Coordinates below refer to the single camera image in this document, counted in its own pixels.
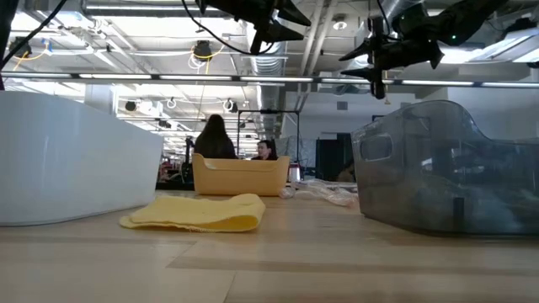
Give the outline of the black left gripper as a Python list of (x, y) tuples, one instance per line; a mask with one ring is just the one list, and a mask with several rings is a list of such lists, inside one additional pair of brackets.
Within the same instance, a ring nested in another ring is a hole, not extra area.
[[(208, 7), (212, 7), (232, 15), (235, 19), (253, 24), (269, 22), (275, 10), (281, 19), (302, 26), (312, 24), (291, 0), (196, 0), (196, 4), (202, 13)], [(263, 42), (266, 43), (303, 40), (303, 38), (303, 34), (285, 27), (276, 20), (270, 22), (263, 31)]]

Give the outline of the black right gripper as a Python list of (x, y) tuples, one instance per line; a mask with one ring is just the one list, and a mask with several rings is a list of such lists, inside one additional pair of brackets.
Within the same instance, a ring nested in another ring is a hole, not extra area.
[(382, 72), (396, 67), (406, 67), (428, 61), (432, 69), (436, 69), (445, 54), (440, 50), (435, 40), (405, 40), (388, 43), (373, 50), (371, 39), (364, 41), (351, 52), (339, 58), (348, 61), (358, 56), (369, 55), (372, 68), (344, 70), (340, 74), (350, 77), (360, 77), (371, 82), (371, 94), (377, 99), (386, 97)]

